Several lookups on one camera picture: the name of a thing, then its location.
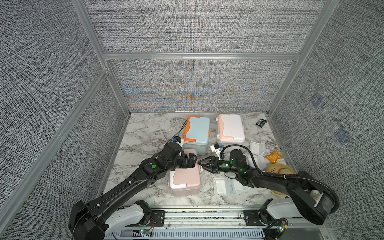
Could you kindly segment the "pink white medicine box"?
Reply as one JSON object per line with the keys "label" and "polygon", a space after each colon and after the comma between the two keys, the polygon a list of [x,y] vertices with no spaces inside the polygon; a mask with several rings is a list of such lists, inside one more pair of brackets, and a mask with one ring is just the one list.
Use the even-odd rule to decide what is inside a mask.
{"label": "pink white medicine box", "polygon": [[175,197],[197,195],[200,192],[202,181],[202,167],[195,164],[194,168],[175,169],[169,172],[168,186]]}

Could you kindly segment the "blue orange medicine box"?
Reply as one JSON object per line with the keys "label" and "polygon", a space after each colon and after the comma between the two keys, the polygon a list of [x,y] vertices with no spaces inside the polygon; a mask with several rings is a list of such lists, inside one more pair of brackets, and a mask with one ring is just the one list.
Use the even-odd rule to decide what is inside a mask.
{"label": "blue orange medicine box", "polygon": [[211,135],[210,123],[207,117],[189,116],[183,135],[183,149],[194,149],[197,155],[205,155]]}

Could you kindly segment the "white pink medicine chest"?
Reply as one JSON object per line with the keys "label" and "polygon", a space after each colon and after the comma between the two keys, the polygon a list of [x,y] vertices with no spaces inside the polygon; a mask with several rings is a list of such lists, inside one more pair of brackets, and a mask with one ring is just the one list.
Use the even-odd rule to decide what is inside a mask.
{"label": "white pink medicine chest", "polygon": [[240,115],[220,114],[217,117],[217,142],[219,145],[243,144],[245,130]]}

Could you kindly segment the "clear plastic gauze box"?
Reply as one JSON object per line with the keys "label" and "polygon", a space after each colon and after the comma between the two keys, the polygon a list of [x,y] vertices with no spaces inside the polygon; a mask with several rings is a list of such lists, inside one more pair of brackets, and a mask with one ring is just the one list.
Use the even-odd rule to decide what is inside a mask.
{"label": "clear plastic gauze box", "polygon": [[266,160],[264,158],[266,144],[250,142],[250,150],[252,152],[252,156],[254,157],[258,168],[261,170],[264,170],[267,167]]}

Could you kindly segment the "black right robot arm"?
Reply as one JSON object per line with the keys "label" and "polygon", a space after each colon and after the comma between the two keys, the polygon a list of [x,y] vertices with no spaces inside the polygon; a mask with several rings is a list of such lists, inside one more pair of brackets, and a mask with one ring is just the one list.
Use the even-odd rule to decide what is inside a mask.
{"label": "black right robot arm", "polygon": [[225,160],[225,150],[233,145],[224,147],[216,156],[198,160],[204,170],[212,174],[234,173],[235,180],[249,188],[264,188],[280,192],[291,197],[294,205],[304,219],[322,225],[329,214],[340,207],[340,199],[332,188],[314,179],[305,171],[297,174],[276,174],[262,171],[254,157],[251,157],[254,167],[247,162],[247,157],[241,149],[251,154],[251,150],[243,145],[231,150],[229,160]]}

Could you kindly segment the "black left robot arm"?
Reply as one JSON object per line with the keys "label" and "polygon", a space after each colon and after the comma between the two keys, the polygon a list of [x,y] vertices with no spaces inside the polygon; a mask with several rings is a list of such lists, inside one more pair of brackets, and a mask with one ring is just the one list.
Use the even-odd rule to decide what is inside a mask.
{"label": "black left robot arm", "polygon": [[126,225],[145,225],[150,221],[152,210],[144,201],[138,201],[123,209],[125,202],[146,189],[167,172],[175,169],[194,168],[198,157],[186,154],[178,142],[165,144],[163,150],[141,162],[139,167],[124,181],[100,197],[73,205],[69,230],[74,240],[102,240],[114,230]]}

